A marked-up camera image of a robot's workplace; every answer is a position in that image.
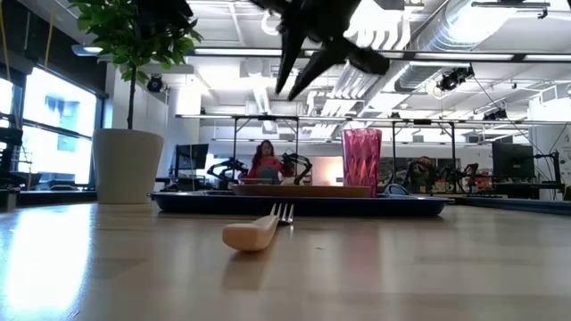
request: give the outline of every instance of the table surface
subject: table surface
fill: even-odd
[[[2,320],[568,320],[571,219],[448,206],[433,219],[252,218],[78,204],[0,214]]]

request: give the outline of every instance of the ceiling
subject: ceiling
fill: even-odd
[[[49,13],[54,10],[54,25],[83,44],[89,44],[91,37],[78,31],[75,19],[78,16],[76,9],[67,10],[67,0],[20,0],[39,16],[48,20]],[[430,14],[438,8],[442,0],[426,0],[424,10],[416,11],[410,16],[410,30],[418,28]],[[189,1],[196,17],[198,17],[197,30],[204,36],[201,46],[217,47],[259,47],[279,48],[280,37],[271,36],[262,29],[264,12],[248,1],[201,0]],[[571,50],[571,12],[565,0],[550,1],[551,7],[548,16],[543,20],[537,19],[541,10],[519,10],[513,14],[501,27],[482,43],[477,45],[476,51],[496,52],[548,52],[561,53]],[[275,26],[277,19],[270,17],[268,26]],[[311,42],[305,48],[317,47]],[[254,101],[252,79],[241,76],[243,58],[205,58],[189,57],[188,63],[195,66],[205,87],[203,93],[203,106],[208,112],[223,112],[228,106],[235,106],[239,111],[247,102]],[[266,59],[264,63],[271,70],[277,70],[277,59]],[[307,60],[300,59],[294,69],[302,69]],[[391,105],[381,103],[369,106],[363,115],[378,117],[390,113],[392,109],[412,118],[432,117],[440,115],[453,115],[456,118],[474,117],[478,113],[490,109],[491,100],[498,100],[504,105],[510,117],[522,119],[526,117],[527,99],[536,95],[540,90],[552,86],[553,81],[571,82],[571,64],[523,64],[523,63],[474,63],[476,78],[486,90],[486,95],[480,85],[474,80],[459,86],[457,90],[447,93],[444,97],[434,95],[434,81],[426,81],[414,95],[406,95],[401,102]],[[294,114],[299,113],[299,103],[307,103],[311,91],[328,92],[335,86],[344,66],[337,66],[324,73],[306,89],[297,99],[298,104],[282,104],[280,111]],[[435,75],[438,79],[441,72]],[[184,82],[186,75],[172,75],[168,77],[171,84]],[[282,95],[273,94],[273,82],[267,79],[264,87],[269,100],[283,102],[287,89],[294,82],[294,74],[288,79]],[[367,105],[368,101],[377,94],[374,89],[356,103]]]

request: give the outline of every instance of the dark hair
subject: dark hair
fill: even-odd
[[[261,142],[261,144],[259,144],[256,147],[256,154],[253,155],[252,157],[252,167],[257,167],[258,165],[260,165],[260,160],[261,160],[261,147],[264,144],[269,144],[269,147],[271,147],[271,156],[274,156],[274,145],[269,141],[269,140],[265,140],[263,142]]]

